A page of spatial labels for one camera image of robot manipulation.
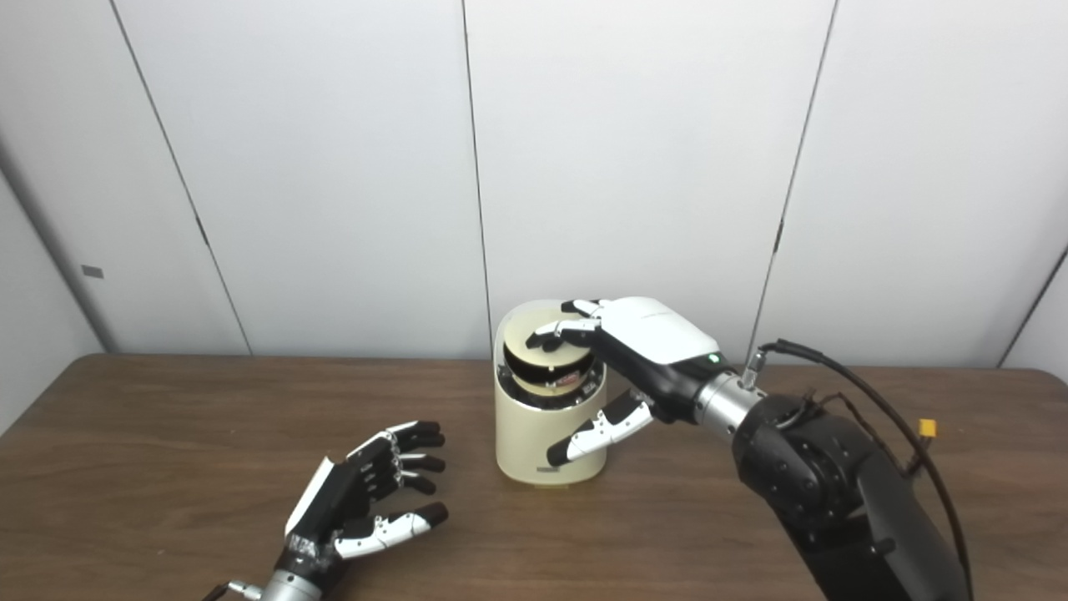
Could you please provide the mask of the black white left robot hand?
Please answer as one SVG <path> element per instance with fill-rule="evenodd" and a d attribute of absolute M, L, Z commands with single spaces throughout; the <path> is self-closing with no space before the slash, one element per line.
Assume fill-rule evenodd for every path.
<path fill-rule="evenodd" d="M 403 490 L 430 496 L 426 474 L 446 464 L 425 449 L 442 447 L 438 422 L 411 420 L 386 427 L 344 459 L 325 457 L 284 526 L 281 569 L 301 578 L 324 578 L 346 562 L 377 554 L 424 535 L 447 519 L 443 503 L 374 513 L 374 506 Z"/>

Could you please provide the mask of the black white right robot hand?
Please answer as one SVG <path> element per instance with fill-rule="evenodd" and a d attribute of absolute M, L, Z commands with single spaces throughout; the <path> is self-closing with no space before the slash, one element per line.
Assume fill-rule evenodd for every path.
<path fill-rule="evenodd" d="M 561 305 L 564 318 L 537 327 L 529 349 L 586 347 L 607 368 L 624 376 L 630 391 L 606 404 L 546 453 L 552 466 L 572 463 L 626 440 L 653 420 L 697 422 L 698 392 L 729 371 L 720 346 L 678 312 L 651 297 L 575 300 Z"/>

